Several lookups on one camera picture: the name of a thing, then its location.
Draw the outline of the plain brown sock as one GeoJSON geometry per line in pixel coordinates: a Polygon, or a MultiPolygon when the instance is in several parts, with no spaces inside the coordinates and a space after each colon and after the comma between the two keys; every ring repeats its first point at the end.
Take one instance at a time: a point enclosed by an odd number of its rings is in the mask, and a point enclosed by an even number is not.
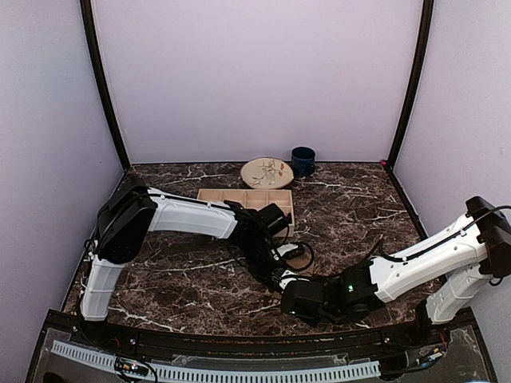
{"type": "Polygon", "coordinates": [[[311,265],[311,259],[307,257],[298,257],[295,259],[291,259],[287,262],[288,266],[293,269],[301,272],[306,270],[311,265]]]}

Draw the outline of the wooden compartment tray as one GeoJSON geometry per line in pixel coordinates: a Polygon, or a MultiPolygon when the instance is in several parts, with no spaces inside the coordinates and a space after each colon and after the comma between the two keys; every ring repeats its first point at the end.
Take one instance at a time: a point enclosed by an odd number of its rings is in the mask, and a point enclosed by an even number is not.
{"type": "Polygon", "coordinates": [[[201,188],[198,191],[197,199],[220,202],[233,201],[240,203],[249,209],[261,210],[271,203],[275,203],[285,215],[291,216],[289,231],[283,229],[276,237],[292,238],[295,233],[295,215],[292,192],[290,190],[255,190],[255,189],[222,189],[222,188],[201,188]]]}

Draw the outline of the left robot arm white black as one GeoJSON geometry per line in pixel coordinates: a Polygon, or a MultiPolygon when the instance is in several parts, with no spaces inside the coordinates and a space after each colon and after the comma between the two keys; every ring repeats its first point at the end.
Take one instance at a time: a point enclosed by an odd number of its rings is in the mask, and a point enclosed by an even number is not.
{"type": "Polygon", "coordinates": [[[206,202],[171,195],[134,176],[97,213],[93,236],[85,242],[92,267],[78,307],[85,319],[81,334],[96,348],[113,340],[103,323],[121,270],[136,258],[150,231],[176,231],[226,239],[238,247],[253,278],[282,292],[287,265],[275,236],[288,228],[290,216],[275,203],[247,209],[235,201],[206,202]]]}

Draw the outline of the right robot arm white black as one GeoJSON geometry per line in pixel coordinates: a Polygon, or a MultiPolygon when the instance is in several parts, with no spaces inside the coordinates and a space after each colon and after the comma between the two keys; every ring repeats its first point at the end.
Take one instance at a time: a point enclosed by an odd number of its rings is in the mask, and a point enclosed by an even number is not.
{"type": "Polygon", "coordinates": [[[494,207],[476,196],[466,207],[466,213],[436,235],[393,255],[364,259],[325,282],[320,317],[335,324],[358,321],[446,274],[447,282],[426,299],[426,315],[407,330],[413,345],[426,345],[438,325],[452,320],[485,284],[510,275],[508,206],[494,207]]]}

